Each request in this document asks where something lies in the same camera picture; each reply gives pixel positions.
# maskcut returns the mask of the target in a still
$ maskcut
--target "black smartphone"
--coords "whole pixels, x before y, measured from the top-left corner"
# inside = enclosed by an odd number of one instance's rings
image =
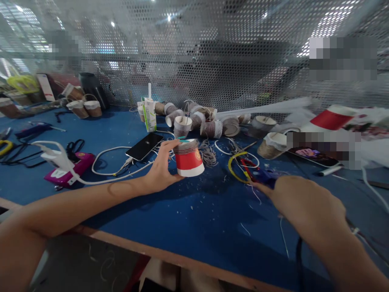
[[[309,161],[317,163],[324,167],[331,167],[339,164],[339,161],[335,158],[332,158],[324,153],[319,152],[318,150],[311,149],[309,147],[296,147],[291,148],[288,152],[293,153],[301,158],[305,158]]]
[[[135,146],[130,148],[126,152],[126,155],[131,157],[131,158],[133,158],[133,159],[135,159],[135,160],[137,160],[137,161],[141,161],[162,140],[163,140],[163,136],[157,135],[157,134],[154,134],[154,133],[150,133],[146,137],[144,137],[142,140],[140,140],[138,143],[136,143]]]

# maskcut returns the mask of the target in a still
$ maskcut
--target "metal mesh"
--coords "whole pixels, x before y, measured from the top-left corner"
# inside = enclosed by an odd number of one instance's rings
[[[298,96],[389,106],[387,1],[3,0],[0,76],[95,73],[113,105],[147,95],[234,110]],[[308,80],[308,38],[376,37],[378,80]],[[276,115],[280,120],[283,115]]]

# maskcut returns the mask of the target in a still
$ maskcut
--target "hand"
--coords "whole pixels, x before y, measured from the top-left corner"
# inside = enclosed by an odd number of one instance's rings
[[[169,185],[184,179],[183,176],[178,174],[171,175],[168,170],[169,152],[181,143],[180,140],[162,142],[158,156],[155,158],[150,171],[143,177],[147,194],[162,191]]]
[[[272,200],[278,211],[311,246],[317,247],[344,232],[350,233],[342,202],[311,180],[282,176],[276,181],[274,190],[256,182],[251,182],[251,185]]]

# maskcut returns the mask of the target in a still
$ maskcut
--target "table edge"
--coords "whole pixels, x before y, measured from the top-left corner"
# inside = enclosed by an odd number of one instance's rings
[[[4,198],[0,198],[0,206],[13,211],[20,209],[22,207],[21,205],[8,201]],[[144,245],[142,243],[137,243],[135,241],[125,239],[104,231],[96,230],[84,225],[78,225],[72,228],[70,231],[73,231],[78,234],[86,235],[143,255],[147,255],[149,257],[158,258],[160,260],[163,260],[170,264],[180,266],[182,268],[199,271],[210,277],[220,279],[222,281],[226,281],[250,290],[263,291],[263,292],[290,291],[281,287],[277,287],[271,284],[267,284],[265,282],[258,281],[253,278],[245,277],[243,275],[239,275],[221,268],[211,266],[209,264],[188,258],[183,255],[178,255],[170,251],[166,251],[156,247],[151,247],[149,245]]]

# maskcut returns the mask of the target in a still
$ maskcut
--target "yellow cable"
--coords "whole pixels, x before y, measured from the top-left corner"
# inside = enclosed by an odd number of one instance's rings
[[[249,181],[244,181],[244,180],[242,180],[240,177],[238,177],[238,176],[234,173],[234,171],[232,170],[232,166],[231,166],[232,161],[233,161],[236,157],[241,156],[241,155],[246,155],[246,154],[247,154],[247,152],[241,152],[241,153],[238,153],[238,154],[235,154],[235,155],[231,156],[231,158],[228,160],[228,170],[231,172],[231,174],[232,174],[238,181],[240,181],[240,182],[242,182],[242,183],[248,184]],[[247,173],[246,171],[243,171],[243,173],[244,173],[244,175],[245,175],[248,179],[250,179],[250,176],[248,175],[248,173]]]
[[[8,144],[8,145],[7,145],[3,150],[0,151],[0,156],[6,154],[6,153],[7,153],[9,150],[11,150],[12,147],[13,147],[12,142],[10,142],[10,141],[8,141],[8,140],[0,140],[0,145],[2,145],[2,144],[4,144],[4,143],[6,143],[6,144]]]

